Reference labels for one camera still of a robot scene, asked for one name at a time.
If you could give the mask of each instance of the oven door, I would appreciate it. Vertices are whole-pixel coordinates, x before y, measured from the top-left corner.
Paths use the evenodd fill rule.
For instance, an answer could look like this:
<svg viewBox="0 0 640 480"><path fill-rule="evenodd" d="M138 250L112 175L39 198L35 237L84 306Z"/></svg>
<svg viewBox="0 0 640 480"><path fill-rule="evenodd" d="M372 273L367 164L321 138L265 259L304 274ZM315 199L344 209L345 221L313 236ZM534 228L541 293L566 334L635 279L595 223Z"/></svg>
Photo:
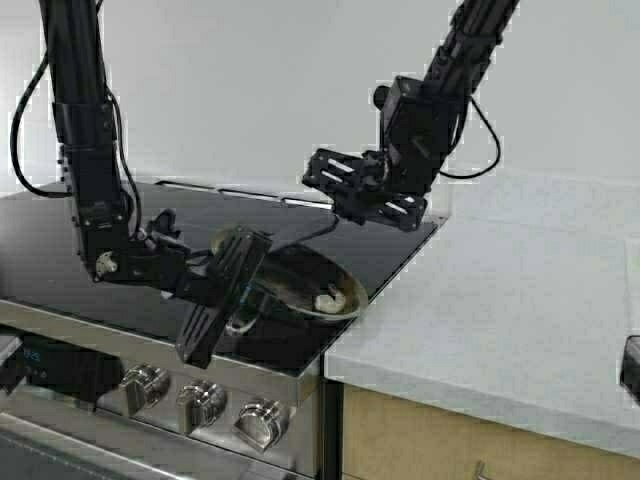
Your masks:
<svg viewBox="0 0 640 480"><path fill-rule="evenodd" d="M0 401L0 478L308 480L262 462L18 387Z"/></svg>

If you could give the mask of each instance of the cabinet handle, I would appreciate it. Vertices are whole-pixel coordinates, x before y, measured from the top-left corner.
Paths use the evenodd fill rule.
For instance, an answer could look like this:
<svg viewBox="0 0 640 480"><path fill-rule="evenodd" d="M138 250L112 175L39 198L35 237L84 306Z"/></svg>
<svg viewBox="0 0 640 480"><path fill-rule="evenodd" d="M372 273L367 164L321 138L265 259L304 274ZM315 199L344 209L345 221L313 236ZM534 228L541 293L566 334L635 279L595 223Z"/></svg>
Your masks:
<svg viewBox="0 0 640 480"><path fill-rule="evenodd" d="M478 462L476 465L476 473L473 476L473 480L491 480L489 477L484 474L484 462Z"/></svg>

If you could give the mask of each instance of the stainless steel stove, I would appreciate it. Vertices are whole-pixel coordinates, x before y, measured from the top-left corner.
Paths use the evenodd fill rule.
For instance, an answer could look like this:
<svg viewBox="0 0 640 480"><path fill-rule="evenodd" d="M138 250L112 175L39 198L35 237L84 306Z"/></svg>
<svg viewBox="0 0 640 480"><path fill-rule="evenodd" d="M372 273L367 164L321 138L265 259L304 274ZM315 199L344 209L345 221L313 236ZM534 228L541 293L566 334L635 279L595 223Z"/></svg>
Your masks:
<svg viewBox="0 0 640 480"><path fill-rule="evenodd" d="M145 213L175 208L194 248L206 248L212 233L229 224L277 233L330 215L324 205L264 195L141 187ZM206 370L184 365L173 344L188 305L144 288L94 285L75 256L68 216L64 202L26 194L0 201L0 324L15 329L7 338L22 341L15 355L26 372L0 407L1 438L55 451L78 471L103 478L337 475L340 388L323 381L322 354L350 321L264 318L227 332ZM337 262L374 298L436 224L400 233L343 222L305 245ZM76 375L75 384L60 373L61 365L94 361L101 367L88 369L86 380ZM87 401L76 392L87 382L99 397ZM0 459L2 452L0 442ZM106 460L97 461L96 452Z"/></svg>

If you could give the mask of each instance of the control panel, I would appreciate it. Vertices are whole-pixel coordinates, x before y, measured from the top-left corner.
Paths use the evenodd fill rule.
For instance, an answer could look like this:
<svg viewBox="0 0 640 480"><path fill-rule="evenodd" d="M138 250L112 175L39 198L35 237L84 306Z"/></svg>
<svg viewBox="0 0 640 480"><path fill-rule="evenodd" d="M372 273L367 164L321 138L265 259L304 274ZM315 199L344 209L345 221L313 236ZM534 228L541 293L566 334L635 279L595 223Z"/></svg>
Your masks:
<svg viewBox="0 0 640 480"><path fill-rule="evenodd" d="M210 381L124 361L98 407L174 433L263 458L278 455L296 409Z"/></svg>
<svg viewBox="0 0 640 480"><path fill-rule="evenodd" d="M183 372L37 335L9 340L0 348L0 356L7 357L0 363L0 387L7 391L26 383L23 393L126 417L285 469L317 473L314 446L321 441L322 408L317 393L294 408Z"/></svg>

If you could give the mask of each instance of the white wall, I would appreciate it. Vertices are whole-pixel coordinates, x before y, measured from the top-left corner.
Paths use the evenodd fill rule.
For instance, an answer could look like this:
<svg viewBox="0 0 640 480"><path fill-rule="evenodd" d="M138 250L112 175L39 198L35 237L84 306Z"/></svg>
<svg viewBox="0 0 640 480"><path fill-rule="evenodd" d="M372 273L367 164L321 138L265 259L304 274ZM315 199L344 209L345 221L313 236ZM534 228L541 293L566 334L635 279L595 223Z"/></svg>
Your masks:
<svg viewBox="0 0 640 480"><path fill-rule="evenodd" d="M37 2L0 7L0 152L40 54ZM376 141L370 91L422 74L448 30L453 0L106 0L105 55L139 174L299 190L321 144ZM522 2L480 93L507 168L640 182L636 58L640 3ZM42 89L25 127L26 169L55 178ZM455 166L493 155L473 119ZM14 191L7 167L0 191Z"/></svg>

